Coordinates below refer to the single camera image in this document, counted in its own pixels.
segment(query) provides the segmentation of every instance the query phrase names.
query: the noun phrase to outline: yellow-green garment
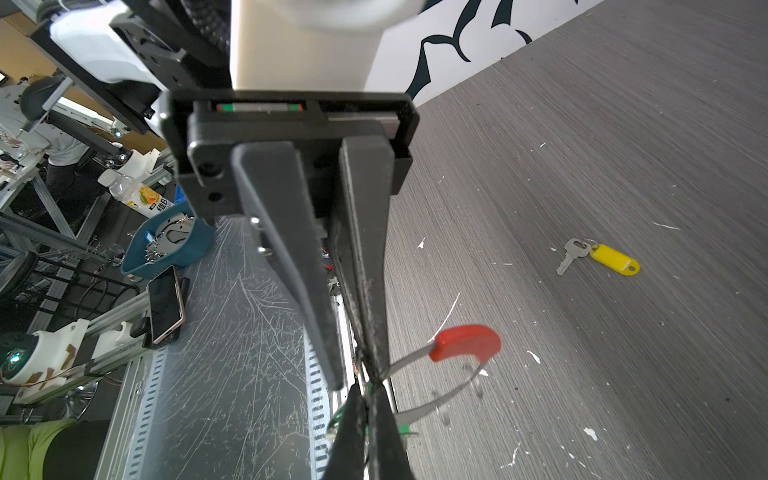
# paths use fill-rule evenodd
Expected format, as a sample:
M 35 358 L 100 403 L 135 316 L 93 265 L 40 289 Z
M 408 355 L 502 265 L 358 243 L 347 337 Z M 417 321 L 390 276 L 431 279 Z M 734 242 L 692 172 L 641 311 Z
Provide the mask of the yellow-green garment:
M 45 453 L 53 438 L 74 420 L 0 429 L 0 480 L 42 480 Z

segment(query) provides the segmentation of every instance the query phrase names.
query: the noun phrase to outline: red handle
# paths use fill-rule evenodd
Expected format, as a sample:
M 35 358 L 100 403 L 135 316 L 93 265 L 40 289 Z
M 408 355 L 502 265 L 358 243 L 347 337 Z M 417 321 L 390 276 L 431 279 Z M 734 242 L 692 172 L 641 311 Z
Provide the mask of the red handle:
M 485 325 L 462 325 L 443 330 L 435 337 L 429 353 L 433 362 L 459 355 L 473 355 L 480 363 L 490 360 L 502 349 L 502 339 Z

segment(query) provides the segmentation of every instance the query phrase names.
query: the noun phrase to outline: yellow key tag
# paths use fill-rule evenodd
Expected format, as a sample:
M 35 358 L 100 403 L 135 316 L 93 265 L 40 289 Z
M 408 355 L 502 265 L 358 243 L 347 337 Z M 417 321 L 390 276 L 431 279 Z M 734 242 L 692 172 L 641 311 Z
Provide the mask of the yellow key tag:
M 605 245 L 595 245 L 589 254 L 598 262 L 622 275 L 632 276 L 640 271 L 640 264 L 634 258 L 627 257 L 622 252 L 617 252 Z

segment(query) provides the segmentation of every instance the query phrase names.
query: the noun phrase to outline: phone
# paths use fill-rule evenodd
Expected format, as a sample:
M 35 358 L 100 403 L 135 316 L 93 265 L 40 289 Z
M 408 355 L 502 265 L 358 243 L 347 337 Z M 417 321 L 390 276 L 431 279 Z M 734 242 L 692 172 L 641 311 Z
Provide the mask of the phone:
M 149 331 L 154 345 L 177 330 L 186 316 L 179 276 L 175 266 L 167 268 L 147 285 L 149 291 Z

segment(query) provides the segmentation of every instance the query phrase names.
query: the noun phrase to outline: teal basket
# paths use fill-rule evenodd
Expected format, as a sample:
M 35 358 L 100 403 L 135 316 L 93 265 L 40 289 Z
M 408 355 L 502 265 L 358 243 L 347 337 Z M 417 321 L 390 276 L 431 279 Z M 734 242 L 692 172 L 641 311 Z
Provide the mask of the teal basket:
M 214 242 L 216 228 L 196 219 L 192 225 L 190 236 L 179 250 L 154 262 L 147 262 L 147 232 L 152 232 L 154 235 L 161 223 L 176 214 L 194 215 L 189 203 L 184 201 L 141 224 L 141 227 L 136 230 L 131 245 L 125 252 L 125 258 L 120 267 L 123 275 L 135 275 L 146 280 L 152 280 L 169 266 L 188 266 L 205 257 L 210 245 Z

